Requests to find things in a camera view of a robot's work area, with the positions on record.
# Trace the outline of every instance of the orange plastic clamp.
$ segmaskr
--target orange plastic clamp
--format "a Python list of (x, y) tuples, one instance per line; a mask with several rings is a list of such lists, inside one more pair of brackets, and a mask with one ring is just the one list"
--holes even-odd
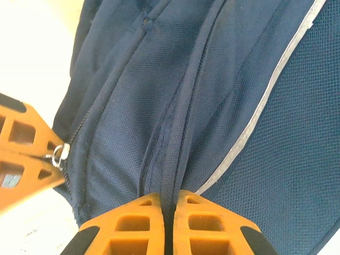
[(88, 247), (81, 247), (86, 245), (82, 241), (71, 241), (61, 254), (164, 254), (164, 221), (158, 193), (146, 195), (89, 220), (81, 226), (79, 233), (91, 232), (94, 226), (99, 227), (99, 231), (93, 235)]
[(181, 190), (174, 216), (174, 255), (253, 255), (242, 226), (260, 231), (246, 218)]
[(25, 112), (5, 107), (0, 101), (0, 149), (36, 157), (52, 154), (64, 142), (32, 106), (22, 105)]
[[(42, 160), (62, 144), (31, 106), (0, 94), (0, 214), (64, 182), (60, 170)], [(6, 186), (7, 176), (19, 182)]]
[(21, 175), (21, 178), (15, 187), (0, 187), (0, 214), (23, 200), (64, 182), (63, 174), (51, 164), (0, 150), (0, 183), (7, 174)]

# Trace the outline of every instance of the zipper pull ring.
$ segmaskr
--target zipper pull ring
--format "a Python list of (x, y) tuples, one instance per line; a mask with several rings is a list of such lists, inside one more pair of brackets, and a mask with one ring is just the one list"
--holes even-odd
[(63, 145), (59, 145), (54, 149), (52, 156), (52, 164), (54, 167), (57, 167), (61, 171), (63, 170), (63, 163), (67, 160), (70, 152), (70, 144), (64, 143)]

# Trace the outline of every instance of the backpack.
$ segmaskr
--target backpack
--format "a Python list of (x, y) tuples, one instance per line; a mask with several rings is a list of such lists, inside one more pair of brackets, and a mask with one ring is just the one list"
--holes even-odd
[(85, 0), (54, 131), (79, 225), (180, 189), (279, 254), (340, 227), (340, 1)]

